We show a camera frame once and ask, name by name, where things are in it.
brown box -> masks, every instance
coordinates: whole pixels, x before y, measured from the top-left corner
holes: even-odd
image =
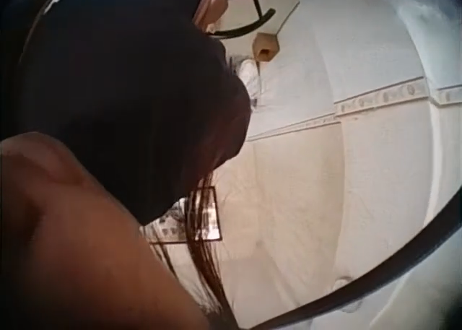
[[[272,60],[279,52],[277,36],[264,32],[257,33],[257,36],[253,39],[252,51],[256,61]]]

dark hair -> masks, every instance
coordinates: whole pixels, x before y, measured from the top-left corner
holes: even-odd
[[[51,0],[34,0],[34,4],[31,3],[29,5],[29,10],[27,11],[27,15],[32,18],[25,19],[25,23],[21,28],[13,29],[13,30],[6,30],[7,32],[2,33],[2,47],[3,47],[3,54],[8,54],[9,56],[4,59],[2,68],[3,68],[3,78],[2,78],[2,96],[6,98],[6,100],[2,100],[2,139],[7,136],[11,136],[13,134],[17,134],[15,131],[15,124],[14,122],[14,115],[10,115],[9,113],[14,112],[15,105],[16,105],[16,96],[20,89],[22,89],[21,81],[23,80],[23,73],[22,73],[22,56],[25,54],[25,49],[28,47],[29,40],[31,35],[33,34],[35,27],[37,26],[45,7],[48,5],[49,1]],[[192,25],[192,22],[189,21],[182,21],[182,26],[185,29],[191,32],[191,35],[197,39],[197,43],[205,42],[205,38],[209,39],[208,36],[202,34],[199,30]],[[208,40],[207,45],[211,47],[223,48],[218,41],[215,40]],[[191,57],[200,57],[196,55],[194,52],[190,52]],[[204,74],[202,77],[199,74],[200,80],[199,86],[203,86],[204,89],[204,96],[210,97],[212,100],[209,102],[205,102],[205,105],[199,105],[196,103],[196,98],[192,98],[192,100],[187,100],[184,105],[182,113],[180,114],[179,119],[189,122],[186,130],[175,130],[172,134],[169,135],[168,139],[165,140],[164,136],[161,136],[161,130],[166,129],[165,126],[162,126],[163,122],[156,122],[153,117],[149,117],[151,112],[148,108],[145,108],[143,105],[137,107],[138,110],[144,110],[143,115],[146,119],[145,121],[151,124],[150,130],[152,144],[149,145],[149,149],[143,149],[143,153],[147,153],[144,158],[152,158],[149,168],[151,170],[147,170],[147,177],[151,178],[153,172],[152,168],[169,168],[172,169],[172,173],[167,173],[172,176],[176,181],[180,180],[184,181],[184,174],[189,171],[189,169],[193,170],[194,172],[198,173],[198,177],[201,180],[197,179],[194,180],[195,184],[199,181],[201,187],[196,187],[192,190],[188,195],[188,211],[186,213],[186,239],[188,250],[191,255],[192,262],[198,272],[199,280],[204,287],[204,292],[206,294],[206,302],[202,305],[205,314],[209,317],[211,322],[211,326],[217,329],[239,329],[237,324],[237,320],[232,312],[232,307],[227,300],[227,296],[225,293],[225,289],[222,284],[222,280],[220,277],[219,266],[217,263],[217,256],[214,250],[214,244],[203,240],[201,237],[197,238],[196,234],[202,228],[203,222],[206,220],[206,212],[205,206],[208,204],[208,192],[203,192],[202,189],[210,186],[212,184],[212,174],[213,170],[224,163],[226,160],[234,157],[242,147],[243,141],[245,139],[246,130],[248,127],[249,116],[250,116],[250,101],[248,99],[248,95],[246,92],[245,87],[243,86],[242,82],[235,76],[231,74],[226,79],[226,86],[221,86],[220,83],[214,83],[212,88],[208,86],[207,82],[203,80],[203,77],[206,75]],[[198,82],[199,77],[197,76],[186,76],[181,78],[182,82],[186,82],[187,84],[192,85],[193,82]],[[177,97],[181,95],[187,96],[187,92],[177,92],[175,94]],[[218,100],[216,96],[225,96],[227,97],[226,100]],[[172,103],[168,100],[165,104],[162,104],[160,110],[169,111],[175,107],[175,105],[183,105],[179,103]],[[117,114],[126,115],[125,111],[126,107],[121,108]],[[224,120],[223,115],[226,115],[229,119]],[[118,121],[120,117],[115,117],[114,121],[110,122],[110,126],[115,127],[115,131],[112,131],[113,134],[118,133],[118,129],[123,129],[122,121]],[[98,130],[101,125],[101,117],[96,117],[94,126],[85,126],[88,123],[84,123],[84,127],[82,128],[81,122],[76,122],[76,128],[71,131],[65,131],[63,134],[64,138],[61,141],[64,144],[67,144],[68,147],[74,154],[76,154],[77,159],[79,159],[82,164],[89,169],[91,173],[102,182],[102,178],[110,177],[108,173],[110,173],[110,168],[108,167],[108,172],[106,174],[98,174],[100,171],[97,167],[88,167],[91,166],[92,161],[86,160],[85,158],[88,156],[88,151],[85,148],[89,148],[85,146],[85,143],[82,142],[81,136],[87,136],[88,131],[95,131],[95,135],[102,134],[102,136],[97,136],[104,141],[104,133],[107,133],[107,127],[103,130]],[[203,157],[202,152],[204,151],[204,147],[207,146],[215,146],[217,147],[218,144],[222,143],[223,136],[231,136],[235,138],[235,143],[227,149],[227,151],[223,155],[214,156],[211,155],[210,158]],[[94,146],[99,146],[97,144],[98,140],[95,140]],[[109,144],[107,147],[110,152],[117,151],[116,148],[120,146],[120,142],[114,142],[114,144]],[[160,151],[168,149],[169,147],[173,148],[172,151],[168,150],[163,156],[159,156]],[[184,161],[192,159],[195,161],[194,164],[189,165],[188,168],[185,167]],[[132,181],[128,184],[128,187],[133,187],[136,179],[130,178]],[[161,179],[159,184],[162,182],[170,182],[168,179]],[[159,197],[169,197],[170,194],[163,193],[163,189],[156,186],[149,186],[151,183],[144,183],[143,186],[148,185],[147,188],[143,191],[152,191],[152,194],[156,194]],[[137,207],[136,203],[138,201],[137,198],[128,199],[124,201],[121,197],[124,196],[123,189],[118,194],[117,189],[112,190],[108,189],[110,192],[115,195],[116,198],[119,198],[123,204],[125,204],[132,213],[136,213]],[[181,189],[180,191],[175,190],[175,196],[178,198],[179,195],[184,196],[187,194],[182,194],[184,190]],[[163,204],[158,210],[165,211],[167,210],[167,205],[172,205],[173,203],[166,202]],[[165,264],[169,267],[170,271],[176,275],[175,269],[173,267],[172,261],[168,255],[167,250],[165,247],[161,245],[156,245],[154,247],[157,255],[165,262]]]

framed picture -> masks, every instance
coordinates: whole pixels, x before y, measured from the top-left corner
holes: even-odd
[[[196,237],[197,239],[201,237],[205,241],[222,240],[215,187],[207,187],[202,191],[208,192],[209,203],[205,208],[207,216],[203,227],[198,230]],[[149,243],[186,243],[185,206],[187,203],[187,198],[180,199],[161,218],[141,227],[141,232]]]

long hair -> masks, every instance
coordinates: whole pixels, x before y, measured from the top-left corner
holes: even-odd
[[[25,19],[20,28],[15,28],[12,32],[3,32],[1,35],[3,54],[8,55],[2,61],[2,135],[11,133],[10,127],[14,126],[11,122],[13,115],[8,112],[14,110],[14,97],[20,87],[22,76],[21,60],[22,55],[27,49],[28,42],[34,32],[35,26],[40,21],[45,7],[51,0],[34,0],[25,13],[29,18]],[[206,296],[206,301],[201,307],[210,321],[213,329],[239,329],[237,320],[233,314],[230,302],[227,299],[220,270],[218,266],[217,252],[214,244],[204,240],[202,235],[197,235],[203,227],[207,218],[206,206],[209,203],[209,192],[204,191],[206,187],[212,184],[213,169],[212,161],[207,160],[208,165],[196,165],[202,170],[207,170],[206,175],[202,175],[197,186],[188,195],[186,206],[186,241],[188,252],[199,276],[199,281]],[[172,259],[163,244],[154,247],[159,258],[165,263],[170,271],[176,276]]]

skin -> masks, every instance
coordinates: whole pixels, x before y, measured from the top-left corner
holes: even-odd
[[[28,316],[47,329],[208,329],[136,220],[64,145],[15,136],[1,161],[2,279]]]

